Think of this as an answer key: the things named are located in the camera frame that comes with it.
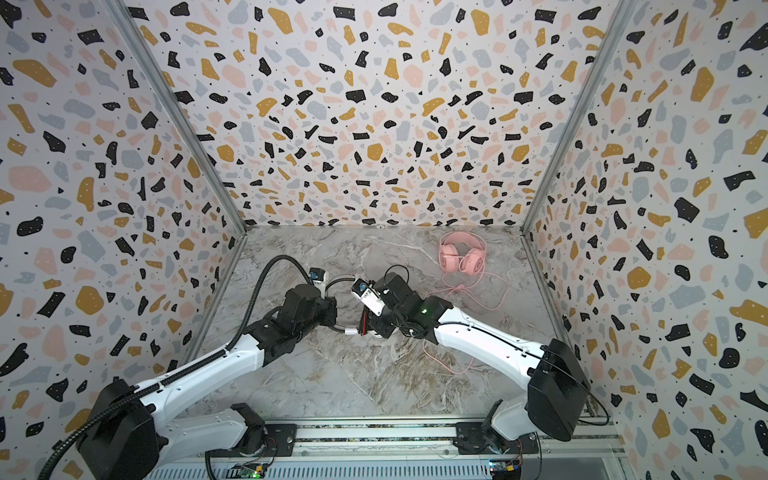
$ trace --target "pink headphones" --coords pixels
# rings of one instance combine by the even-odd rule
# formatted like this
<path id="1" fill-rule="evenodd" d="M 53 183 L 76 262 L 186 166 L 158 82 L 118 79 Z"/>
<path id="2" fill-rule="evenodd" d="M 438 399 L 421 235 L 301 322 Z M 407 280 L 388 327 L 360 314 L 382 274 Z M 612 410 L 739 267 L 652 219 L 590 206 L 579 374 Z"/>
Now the pink headphones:
<path id="1" fill-rule="evenodd" d="M 457 243 L 469 246 L 466 255 L 459 255 Z M 446 233 L 440 238 L 438 257 L 440 268 L 446 273 L 462 272 L 469 276 L 479 275 L 485 267 L 488 245 L 478 235 L 470 232 Z"/>

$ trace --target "headphone ear cup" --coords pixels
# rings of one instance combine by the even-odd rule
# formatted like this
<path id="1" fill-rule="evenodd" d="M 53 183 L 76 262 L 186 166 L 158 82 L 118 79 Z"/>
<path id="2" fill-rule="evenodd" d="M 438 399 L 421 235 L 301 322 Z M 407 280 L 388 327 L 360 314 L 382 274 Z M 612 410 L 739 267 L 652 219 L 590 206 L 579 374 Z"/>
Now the headphone ear cup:
<path id="1" fill-rule="evenodd" d="M 440 268 L 446 273 L 458 272 L 461 259 L 458 258 L 458 250 L 453 245 L 441 245 L 439 247 Z"/>
<path id="2" fill-rule="evenodd" d="M 480 274 L 484 265 L 485 251 L 479 248 L 472 248 L 462 259 L 460 270 L 466 275 L 475 276 Z"/>

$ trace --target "robotic arm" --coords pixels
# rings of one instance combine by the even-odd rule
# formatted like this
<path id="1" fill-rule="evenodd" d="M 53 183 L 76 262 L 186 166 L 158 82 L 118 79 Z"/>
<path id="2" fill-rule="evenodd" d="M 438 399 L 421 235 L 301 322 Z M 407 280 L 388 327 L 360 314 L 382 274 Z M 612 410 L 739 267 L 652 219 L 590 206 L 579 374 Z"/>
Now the robotic arm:
<path id="1" fill-rule="evenodd" d="M 336 325 L 336 300 L 325 297 L 325 272 L 311 269 L 314 285 L 286 293 L 276 317 L 251 323 L 222 355 L 216 349 L 181 370 L 130 387 L 119 379 L 105 387 L 91 417 L 133 392 L 159 385 L 117 415 L 87 429 L 77 442 L 95 478 L 140 479 L 167 462 L 213 449 L 251 456 L 266 448 L 265 422 L 246 404 L 213 415 L 175 420 L 199 399 L 229 381 L 291 353 L 315 326 Z M 540 429 L 568 441 L 584 407 L 589 384 L 567 345 L 549 346 L 494 329 L 436 296 L 422 299 L 399 275 L 359 279 L 353 293 L 370 310 L 369 328 L 389 338 L 403 335 L 461 350 L 498 369 L 526 392 L 497 402 L 483 424 L 485 441 L 506 452 L 520 435 Z"/>

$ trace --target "marble table surface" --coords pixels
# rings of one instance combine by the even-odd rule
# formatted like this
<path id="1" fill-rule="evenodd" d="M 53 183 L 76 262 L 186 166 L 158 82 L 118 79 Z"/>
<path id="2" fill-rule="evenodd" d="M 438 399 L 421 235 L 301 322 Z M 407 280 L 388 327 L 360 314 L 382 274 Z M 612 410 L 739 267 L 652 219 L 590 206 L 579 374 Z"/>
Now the marble table surface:
<path id="1" fill-rule="evenodd" d="M 355 274 L 377 280 L 387 267 L 403 263 L 410 286 L 419 294 L 443 287 L 437 263 L 442 228 L 259 227 L 248 234 L 242 257 L 227 287 L 200 354 L 227 343 L 237 330 L 266 262 L 284 253 L 309 271 L 324 268 L 330 276 Z M 509 293 L 496 311 L 482 309 L 466 295 L 453 293 L 454 304 L 488 325 L 512 335 L 549 343 L 554 329 L 544 308 L 516 228 L 477 228 L 488 242 L 487 270 L 509 282 Z M 449 282 L 469 285 L 474 277 L 454 273 Z M 301 283 L 298 270 L 282 261 L 273 267 L 260 292 L 252 319 L 281 305 L 286 290 Z M 356 326 L 362 304 L 349 292 L 351 283 L 333 286 L 338 300 L 337 323 Z M 497 279 L 484 278 L 472 294 L 495 306 L 504 292 Z M 427 342 L 426 349 L 455 371 L 472 358 Z M 218 412 L 247 402 L 264 417 L 360 415 L 479 414 L 485 416 L 498 399 L 521 390 L 495 369 L 475 360 L 464 374 L 454 375 L 422 351 L 422 341 L 395 332 L 389 339 L 345 336 L 317 327 L 293 353 L 266 368 L 239 377 L 191 406 L 186 415 Z"/>

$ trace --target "side wall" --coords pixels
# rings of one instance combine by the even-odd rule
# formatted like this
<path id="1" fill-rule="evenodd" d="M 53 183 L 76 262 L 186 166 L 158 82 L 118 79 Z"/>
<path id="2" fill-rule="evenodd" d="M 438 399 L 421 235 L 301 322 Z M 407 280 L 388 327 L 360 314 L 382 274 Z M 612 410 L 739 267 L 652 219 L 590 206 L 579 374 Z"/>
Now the side wall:
<path id="1" fill-rule="evenodd" d="M 0 477 L 34 478 L 113 377 L 177 365 L 235 229 L 101 3 L 2 16 Z"/>
<path id="2" fill-rule="evenodd" d="M 766 21 L 639 2 L 530 235 L 638 478 L 768 478 Z"/>
<path id="3" fill-rule="evenodd" d="M 521 221 L 615 5 L 127 3 L 247 223 L 320 225 Z"/>

